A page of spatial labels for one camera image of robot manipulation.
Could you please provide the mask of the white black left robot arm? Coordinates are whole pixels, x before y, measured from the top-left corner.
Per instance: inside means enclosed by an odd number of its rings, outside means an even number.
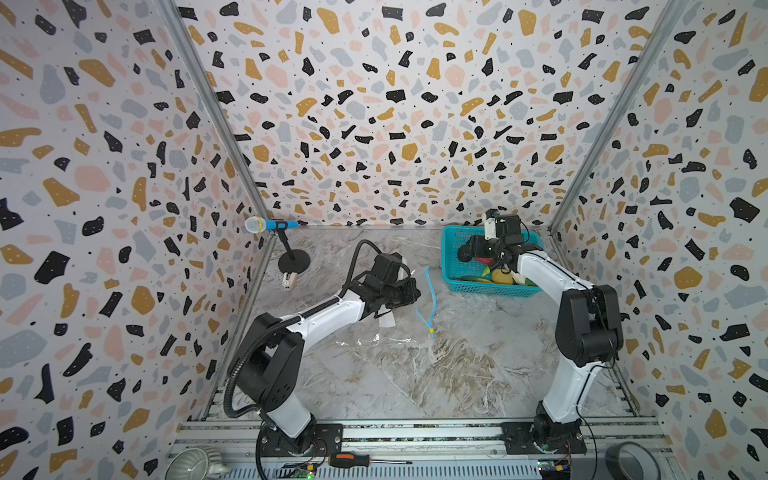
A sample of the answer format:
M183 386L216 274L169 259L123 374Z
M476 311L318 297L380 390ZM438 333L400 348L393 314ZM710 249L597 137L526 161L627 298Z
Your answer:
M417 281L398 253L379 253L372 267L350 271L341 290L299 313L257 316L227 371L221 407L226 417L256 412L284 438L310 435L315 417L294 393L305 353L317 343L368 317L414 304Z

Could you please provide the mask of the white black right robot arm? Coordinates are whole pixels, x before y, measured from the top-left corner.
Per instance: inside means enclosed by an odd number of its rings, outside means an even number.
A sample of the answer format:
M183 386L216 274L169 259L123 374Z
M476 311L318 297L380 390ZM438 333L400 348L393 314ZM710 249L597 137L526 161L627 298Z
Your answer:
M517 215L489 209L484 233L461 246L462 262L481 259L532 281L558 305L555 343L560 359L553 383L539 402L529 438L542 452L555 452L580 433L581 407L602 370L609 369L623 346L618 294L609 285L579 278L531 242Z

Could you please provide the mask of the dark avocado toy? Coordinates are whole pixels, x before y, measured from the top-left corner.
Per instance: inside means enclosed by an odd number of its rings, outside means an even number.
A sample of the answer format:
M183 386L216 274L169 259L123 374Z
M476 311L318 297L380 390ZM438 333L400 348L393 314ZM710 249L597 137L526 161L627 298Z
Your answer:
M468 263L474 259L472 248L462 245L457 252L457 258L462 263Z

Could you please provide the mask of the clear zip top bag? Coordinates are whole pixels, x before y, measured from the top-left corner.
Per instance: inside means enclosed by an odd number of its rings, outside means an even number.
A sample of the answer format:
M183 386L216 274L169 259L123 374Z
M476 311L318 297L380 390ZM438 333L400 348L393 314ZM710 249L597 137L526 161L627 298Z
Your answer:
M440 268L413 273L422 296L394 319L364 321L338 342L378 368L428 416L495 416L504 410L503 341L494 297L450 291Z

